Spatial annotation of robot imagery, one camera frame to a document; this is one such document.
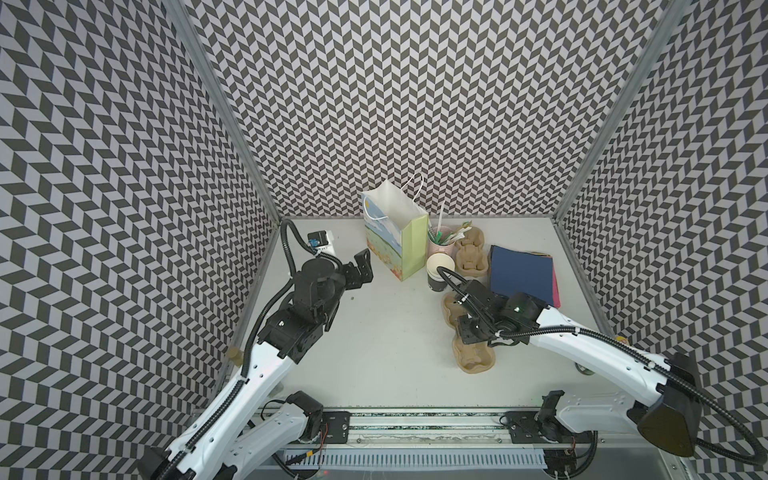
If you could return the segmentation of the brown pulp cup carrier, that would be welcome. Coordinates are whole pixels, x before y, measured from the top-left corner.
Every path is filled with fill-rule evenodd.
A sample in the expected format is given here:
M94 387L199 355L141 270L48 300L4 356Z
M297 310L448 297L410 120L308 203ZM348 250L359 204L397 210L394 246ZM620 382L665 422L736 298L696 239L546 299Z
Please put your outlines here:
M441 300L446 324L454 330L452 350L458 367L467 374L479 374L490 370L496 361L494 350L486 343L464 344L458 330L458 320L467 314L454 293L446 293Z

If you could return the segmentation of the illustrated green paper gift bag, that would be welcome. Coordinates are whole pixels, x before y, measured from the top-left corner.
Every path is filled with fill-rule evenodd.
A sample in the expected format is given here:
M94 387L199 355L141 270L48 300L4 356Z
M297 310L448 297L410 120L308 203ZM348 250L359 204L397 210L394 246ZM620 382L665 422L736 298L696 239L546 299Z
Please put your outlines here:
M401 187L384 180L361 194L368 248L403 281L424 267L429 213Z

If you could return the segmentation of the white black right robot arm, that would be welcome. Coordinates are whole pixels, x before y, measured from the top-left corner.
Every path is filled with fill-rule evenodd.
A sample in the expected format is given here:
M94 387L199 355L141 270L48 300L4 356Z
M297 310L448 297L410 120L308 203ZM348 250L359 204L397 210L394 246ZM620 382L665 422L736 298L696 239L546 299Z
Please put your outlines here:
M698 369L692 358L680 353L667 358L638 350L526 293L495 294L476 280L450 288L466 311L457 321L463 343L531 345L565 357L618 388L612 401L581 397L567 404L564 395L556 394L554 400L544 402L539 414L543 435L555 435L547 424L546 417L551 415L573 433L637 432L652 446L678 457L691 457L701 448L750 466L766 463L767 450L756 435L697 386ZM738 453L699 438L703 408L740 433L751 453Z

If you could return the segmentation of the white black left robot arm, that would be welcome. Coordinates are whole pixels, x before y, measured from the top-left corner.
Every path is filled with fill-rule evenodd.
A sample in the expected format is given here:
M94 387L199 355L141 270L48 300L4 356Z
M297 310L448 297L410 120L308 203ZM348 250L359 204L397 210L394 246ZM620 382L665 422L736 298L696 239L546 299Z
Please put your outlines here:
M140 477L244 479L288 444L315 440L323 407L302 391L254 428L248 423L329 331L343 294L372 279L368 249L347 264L324 252L306 261L259 314L238 374L167 447L145 450L136 462Z

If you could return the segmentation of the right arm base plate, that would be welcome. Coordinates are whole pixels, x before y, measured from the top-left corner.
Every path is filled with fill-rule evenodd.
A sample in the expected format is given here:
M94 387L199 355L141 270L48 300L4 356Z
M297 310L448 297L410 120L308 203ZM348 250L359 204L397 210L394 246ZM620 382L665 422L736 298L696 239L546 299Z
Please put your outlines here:
M575 433L564 427L554 416L544 416L528 410L505 412L499 422L505 428L513 444L569 444L588 445L589 432Z

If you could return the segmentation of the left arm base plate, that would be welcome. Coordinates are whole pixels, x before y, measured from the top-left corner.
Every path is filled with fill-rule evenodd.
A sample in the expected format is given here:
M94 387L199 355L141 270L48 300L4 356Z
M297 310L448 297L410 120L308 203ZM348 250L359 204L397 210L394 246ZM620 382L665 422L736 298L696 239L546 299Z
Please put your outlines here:
M313 413L299 437L301 443L346 444L350 431L351 412L345 410Z

